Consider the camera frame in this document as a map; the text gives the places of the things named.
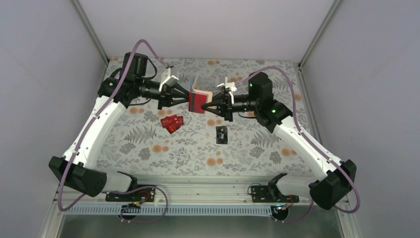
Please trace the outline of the red credit card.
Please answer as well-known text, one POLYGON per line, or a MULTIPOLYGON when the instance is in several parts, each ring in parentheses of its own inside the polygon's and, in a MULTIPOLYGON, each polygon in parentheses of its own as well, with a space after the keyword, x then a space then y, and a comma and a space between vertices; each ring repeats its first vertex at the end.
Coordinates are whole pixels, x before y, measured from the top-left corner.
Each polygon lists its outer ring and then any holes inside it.
POLYGON ((202 105, 205 103, 207 103, 206 94, 191 92, 189 95, 188 111, 192 113, 204 114, 205 110, 202 109, 202 105))
POLYGON ((184 118, 183 118, 183 116, 177 116, 176 118, 174 118, 172 124, 174 126, 182 126, 182 125, 184 125, 184 118))
POLYGON ((166 128, 166 127, 170 126, 177 118, 178 118, 177 115, 171 115, 171 116, 164 117, 160 120, 161 126, 163 128, 166 128))
POLYGON ((170 125, 166 128, 166 130, 170 133, 173 134, 174 132, 176 132, 179 128, 181 127, 181 125, 175 124, 175 125, 170 125))

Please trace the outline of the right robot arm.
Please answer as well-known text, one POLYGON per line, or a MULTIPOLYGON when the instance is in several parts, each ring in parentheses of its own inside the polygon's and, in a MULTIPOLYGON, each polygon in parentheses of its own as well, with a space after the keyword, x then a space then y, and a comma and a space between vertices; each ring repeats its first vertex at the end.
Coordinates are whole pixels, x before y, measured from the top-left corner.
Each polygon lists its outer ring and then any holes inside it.
POLYGON ((259 72, 249 79, 247 95, 234 95, 235 88, 234 83, 219 84, 220 92, 202 109, 227 121, 233 120, 233 113, 252 111, 257 122, 295 150, 314 174, 279 174, 268 184, 271 196, 302 196, 311 198, 324 210, 335 207, 352 190, 356 165, 328 152, 301 127, 295 113, 274 99, 273 84, 266 73, 259 72))

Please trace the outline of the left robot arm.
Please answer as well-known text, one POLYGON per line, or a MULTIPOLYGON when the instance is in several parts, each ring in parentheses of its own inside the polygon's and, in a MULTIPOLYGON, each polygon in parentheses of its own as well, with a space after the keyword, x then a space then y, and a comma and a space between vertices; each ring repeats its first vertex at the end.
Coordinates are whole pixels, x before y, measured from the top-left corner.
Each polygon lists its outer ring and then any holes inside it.
POLYGON ((127 192, 133 189, 136 179, 123 172, 101 172, 94 169, 100 150, 114 124, 138 97, 157 100, 158 108, 171 107, 188 101, 189 92, 178 83, 178 73, 173 66, 167 66, 160 81, 146 77, 146 55, 136 53, 130 65, 127 53, 123 73, 128 67, 122 83, 112 74, 104 80, 98 90, 95 105, 79 135, 61 157, 53 156, 49 168, 65 186, 82 194, 95 197, 101 192, 127 192))

